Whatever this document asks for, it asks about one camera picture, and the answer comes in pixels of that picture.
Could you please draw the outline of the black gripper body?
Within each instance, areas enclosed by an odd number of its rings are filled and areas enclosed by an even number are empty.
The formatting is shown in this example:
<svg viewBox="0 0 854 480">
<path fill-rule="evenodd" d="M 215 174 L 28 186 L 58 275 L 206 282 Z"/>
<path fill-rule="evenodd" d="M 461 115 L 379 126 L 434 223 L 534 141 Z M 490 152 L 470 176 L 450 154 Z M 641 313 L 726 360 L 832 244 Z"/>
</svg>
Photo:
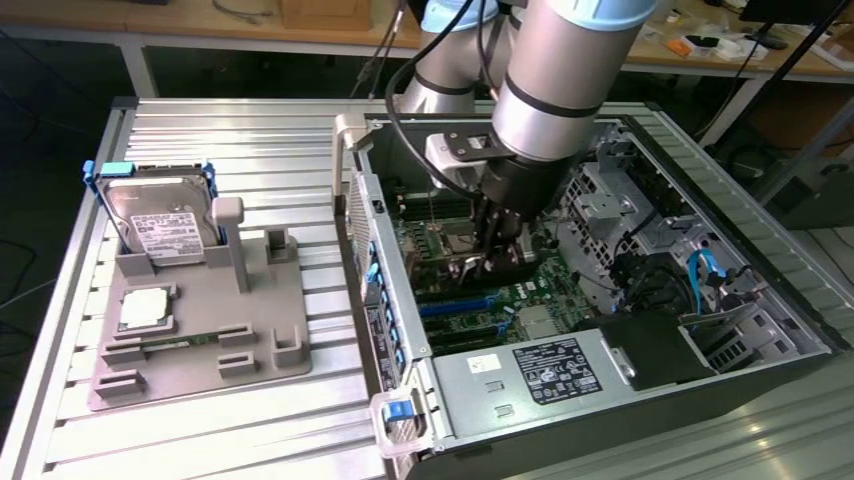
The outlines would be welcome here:
<svg viewBox="0 0 854 480">
<path fill-rule="evenodd" d="M 514 155 L 489 160 L 479 190 L 490 208 L 533 220 L 558 195 L 570 166 L 570 158 L 537 161 Z"/>
</svg>

